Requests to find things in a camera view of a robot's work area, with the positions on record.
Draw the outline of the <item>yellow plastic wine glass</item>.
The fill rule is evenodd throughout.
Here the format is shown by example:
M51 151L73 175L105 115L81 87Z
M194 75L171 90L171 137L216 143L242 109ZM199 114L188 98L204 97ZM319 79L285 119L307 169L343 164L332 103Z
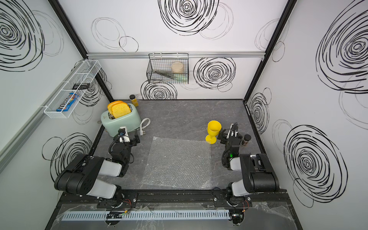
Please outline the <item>yellow plastic wine glass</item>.
M212 120L208 123L206 142L209 144L215 144L217 141L217 135L220 133L222 125L216 120Z

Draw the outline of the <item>clear bubble wrap sheet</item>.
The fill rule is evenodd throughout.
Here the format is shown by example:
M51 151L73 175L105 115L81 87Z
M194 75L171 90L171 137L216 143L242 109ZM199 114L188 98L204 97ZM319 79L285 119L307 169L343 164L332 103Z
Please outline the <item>clear bubble wrap sheet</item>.
M208 189L211 149L206 141L154 137L142 183L154 187Z

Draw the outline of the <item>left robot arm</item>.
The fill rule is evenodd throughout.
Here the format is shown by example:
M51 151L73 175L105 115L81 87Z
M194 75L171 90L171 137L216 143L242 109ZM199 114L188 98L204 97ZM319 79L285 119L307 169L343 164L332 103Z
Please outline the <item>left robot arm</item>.
M98 179L99 176L124 177L129 165L134 162L131 149L140 143L138 132L130 138L125 126L120 127L108 148L110 158L77 155L57 176L54 188L75 195L88 195L112 199L118 195L120 186Z

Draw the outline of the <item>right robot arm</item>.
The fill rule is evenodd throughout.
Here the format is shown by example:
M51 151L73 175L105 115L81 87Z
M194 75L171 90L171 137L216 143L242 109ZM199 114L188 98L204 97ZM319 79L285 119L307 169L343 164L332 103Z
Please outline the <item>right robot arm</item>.
M229 196L248 196L257 193L276 193L280 185L276 173L265 153L241 153L243 147L251 140L249 134L241 135L238 124L233 123L219 133L218 139L225 145L221 163L229 171L241 172L242 179L229 183Z

